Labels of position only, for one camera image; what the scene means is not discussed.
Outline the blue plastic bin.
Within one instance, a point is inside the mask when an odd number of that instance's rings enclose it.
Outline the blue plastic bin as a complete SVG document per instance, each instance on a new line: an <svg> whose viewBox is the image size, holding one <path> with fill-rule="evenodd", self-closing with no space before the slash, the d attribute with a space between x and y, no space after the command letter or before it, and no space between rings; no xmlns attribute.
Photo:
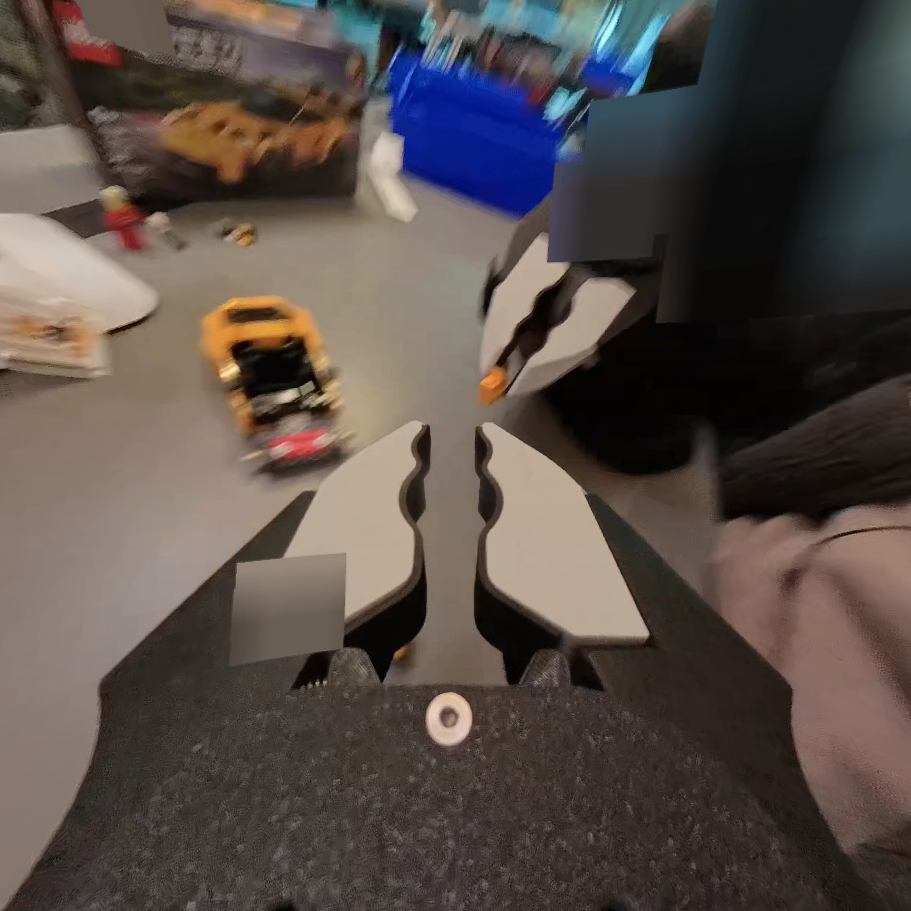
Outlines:
<svg viewBox="0 0 911 911"><path fill-rule="evenodd" d="M472 202L520 217L552 190L573 157L586 93L558 87L547 101L466 65L424 65L396 53L388 72L391 128L403 171Z"/></svg>

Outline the black lego set box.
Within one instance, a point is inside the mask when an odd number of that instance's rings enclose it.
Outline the black lego set box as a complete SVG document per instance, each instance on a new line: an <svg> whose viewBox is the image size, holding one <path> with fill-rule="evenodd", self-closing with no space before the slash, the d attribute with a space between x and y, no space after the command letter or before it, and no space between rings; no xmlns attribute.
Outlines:
<svg viewBox="0 0 911 911"><path fill-rule="evenodd" d="M369 59L335 17L264 2L165 2L174 54L97 38L56 5L101 159L146 205L350 199Z"/></svg>

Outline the white book stand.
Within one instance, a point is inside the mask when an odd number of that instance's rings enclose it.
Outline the white book stand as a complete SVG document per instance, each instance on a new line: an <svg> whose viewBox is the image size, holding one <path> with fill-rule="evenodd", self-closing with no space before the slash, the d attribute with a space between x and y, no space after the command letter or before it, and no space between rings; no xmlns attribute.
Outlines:
<svg viewBox="0 0 911 911"><path fill-rule="evenodd" d="M2 300L72 305L113 333L157 309L158 293L74 232L49 218L1 215Z"/></svg>

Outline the red lego minifigure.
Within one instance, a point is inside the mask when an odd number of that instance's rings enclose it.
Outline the red lego minifigure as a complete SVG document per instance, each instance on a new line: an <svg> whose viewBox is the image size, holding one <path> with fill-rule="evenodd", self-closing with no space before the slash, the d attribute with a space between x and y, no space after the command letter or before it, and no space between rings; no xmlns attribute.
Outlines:
<svg viewBox="0 0 911 911"><path fill-rule="evenodd" d="M129 251L146 248L144 224L146 215L133 203L126 189L108 186L99 192L102 218L109 232L117 234Z"/></svg>

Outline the beige sweatshirt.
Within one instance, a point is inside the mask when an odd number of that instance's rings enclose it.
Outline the beige sweatshirt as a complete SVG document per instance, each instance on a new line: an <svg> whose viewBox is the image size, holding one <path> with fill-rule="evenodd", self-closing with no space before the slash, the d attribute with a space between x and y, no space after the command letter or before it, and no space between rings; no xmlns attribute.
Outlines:
<svg viewBox="0 0 911 911"><path fill-rule="evenodd" d="M791 734L842 849L910 847L910 507L726 523L723 619L791 688Z"/></svg>

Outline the sticker sheet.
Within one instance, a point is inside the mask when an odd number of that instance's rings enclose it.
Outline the sticker sheet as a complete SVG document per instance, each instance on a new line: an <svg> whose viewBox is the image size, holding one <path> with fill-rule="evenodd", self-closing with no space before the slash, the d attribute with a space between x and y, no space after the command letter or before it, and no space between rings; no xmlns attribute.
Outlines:
<svg viewBox="0 0 911 911"><path fill-rule="evenodd" d="M94 311L74 302L3 301L1 369L72 379L107 376L108 333Z"/></svg>

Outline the small black lego wrench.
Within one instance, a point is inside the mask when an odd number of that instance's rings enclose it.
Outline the small black lego wrench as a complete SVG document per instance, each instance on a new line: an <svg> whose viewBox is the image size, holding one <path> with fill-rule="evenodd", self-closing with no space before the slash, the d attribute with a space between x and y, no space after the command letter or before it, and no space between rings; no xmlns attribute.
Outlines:
<svg viewBox="0 0 911 911"><path fill-rule="evenodd" d="M187 248L188 243L176 233L166 211L155 211L148 214L144 224L150 233L171 250L179 252Z"/></svg>

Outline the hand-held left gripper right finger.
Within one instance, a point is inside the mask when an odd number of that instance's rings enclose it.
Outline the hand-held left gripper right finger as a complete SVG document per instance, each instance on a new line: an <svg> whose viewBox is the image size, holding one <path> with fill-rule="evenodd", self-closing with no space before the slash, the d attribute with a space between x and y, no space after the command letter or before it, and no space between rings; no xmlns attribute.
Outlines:
<svg viewBox="0 0 911 911"><path fill-rule="evenodd" d="M650 631L585 490L505 429L475 429L478 512L474 621L507 678L553 650L637 648Z"/></svg>

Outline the orange lego car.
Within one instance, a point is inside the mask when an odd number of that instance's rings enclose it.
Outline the orange lego car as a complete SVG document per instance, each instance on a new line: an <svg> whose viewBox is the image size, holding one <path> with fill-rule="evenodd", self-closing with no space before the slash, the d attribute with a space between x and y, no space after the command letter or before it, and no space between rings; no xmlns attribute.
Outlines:
<svg viewBox="0 0 911 911"><path fill-rule="evenodd" d="M313 314L273 295L232 298L200 322L200 350L257 470L290 473L346 450L338 375Z"/></svg>

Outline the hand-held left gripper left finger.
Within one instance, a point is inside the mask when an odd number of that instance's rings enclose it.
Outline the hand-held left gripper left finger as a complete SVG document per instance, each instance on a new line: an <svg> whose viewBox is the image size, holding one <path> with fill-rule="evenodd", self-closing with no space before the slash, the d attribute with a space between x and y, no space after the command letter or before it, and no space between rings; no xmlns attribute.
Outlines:
<svg viewBox="0 0 911 911"><path fill-rule="evenodd" d="M430 427L416 420L359 450L315 492L284 553L344 556L343 645L364 651L379 678L427 619L418 521L430 459Z"/></svg>

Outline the white paper scrap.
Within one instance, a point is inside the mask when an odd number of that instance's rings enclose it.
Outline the white paper scrap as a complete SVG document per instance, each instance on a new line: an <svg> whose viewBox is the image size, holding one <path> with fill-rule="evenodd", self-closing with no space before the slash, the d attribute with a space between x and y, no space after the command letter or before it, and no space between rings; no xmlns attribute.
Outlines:
<svg viewBox="0 0 911 911"><path fill-rule="evenodd" d="M386 214L398 222L410 223L418 210L403 182L403 165L403 138L389 131L381 132L368 156L367 176Z"/></svg>

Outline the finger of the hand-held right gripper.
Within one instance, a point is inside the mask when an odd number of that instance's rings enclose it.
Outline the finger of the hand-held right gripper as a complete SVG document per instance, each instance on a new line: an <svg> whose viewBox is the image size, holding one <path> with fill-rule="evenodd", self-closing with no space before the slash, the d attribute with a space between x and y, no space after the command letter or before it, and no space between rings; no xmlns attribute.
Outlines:
<svg viewBox="0 0 911 911"><path fill-rule="evenodd" d="M563 279L567 264L548 261L548 243L548 237L535 238L493 290L481 340L482 372L495 367L541 293Z"/></svg>
<svg viewBox="0 0 911 911"><path fill-rule="evenodd" d="M589 361L634 294L616 278L589 278L564 302L541 292L514 330L507 393L542 392Z"/></svg>

